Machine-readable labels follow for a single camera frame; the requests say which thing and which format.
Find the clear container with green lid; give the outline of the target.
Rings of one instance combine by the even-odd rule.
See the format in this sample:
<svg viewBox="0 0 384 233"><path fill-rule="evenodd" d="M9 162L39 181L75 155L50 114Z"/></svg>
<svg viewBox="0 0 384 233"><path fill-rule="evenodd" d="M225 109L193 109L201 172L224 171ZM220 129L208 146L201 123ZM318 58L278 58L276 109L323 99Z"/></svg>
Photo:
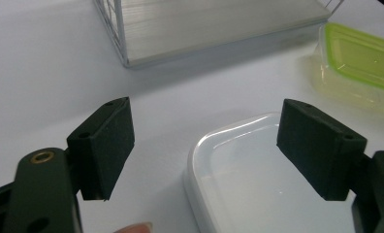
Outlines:
<svg viewBox="0 0 384 233"><path fill-rule="evenodd" d="M338 23L319 28L312 86L339 102L384 114L384 39Z"/></svg>

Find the white plastic lidded container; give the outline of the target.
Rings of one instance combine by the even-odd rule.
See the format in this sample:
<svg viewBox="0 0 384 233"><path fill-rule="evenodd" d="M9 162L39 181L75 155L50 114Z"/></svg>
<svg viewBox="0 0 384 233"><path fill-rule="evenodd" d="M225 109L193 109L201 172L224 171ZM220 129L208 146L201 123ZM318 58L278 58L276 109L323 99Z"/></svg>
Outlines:
<svg viewBox="0 0 384 233"><path fill-rule="evenodd" d="M355 233L353 197L321 198L276 145L280 115L212 131L188 155L184 187L201 233Z"/></svg>

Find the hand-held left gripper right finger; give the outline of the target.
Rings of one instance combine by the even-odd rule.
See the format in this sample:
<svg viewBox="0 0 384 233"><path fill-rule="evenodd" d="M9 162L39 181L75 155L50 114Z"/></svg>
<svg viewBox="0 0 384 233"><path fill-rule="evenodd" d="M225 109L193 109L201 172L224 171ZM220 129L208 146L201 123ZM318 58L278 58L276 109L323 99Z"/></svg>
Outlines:
<svg viewBox="0 0 384 233"><path fill-rule="evenodd" d="M368 140L316 107L283 101L276 144L314 190L327 201L343 201L352 166Z"/></svg>

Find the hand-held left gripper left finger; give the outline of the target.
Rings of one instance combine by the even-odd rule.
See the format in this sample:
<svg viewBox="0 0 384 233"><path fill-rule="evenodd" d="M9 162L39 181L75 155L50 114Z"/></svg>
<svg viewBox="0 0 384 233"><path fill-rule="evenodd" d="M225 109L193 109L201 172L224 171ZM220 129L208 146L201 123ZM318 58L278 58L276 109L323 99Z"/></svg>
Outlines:
<svg viewBox="0 0 384 233"><path fill-rule="evenodd" d="M103 104L67 138L84 200L109 200L135 145L129 97Z"/></svg>

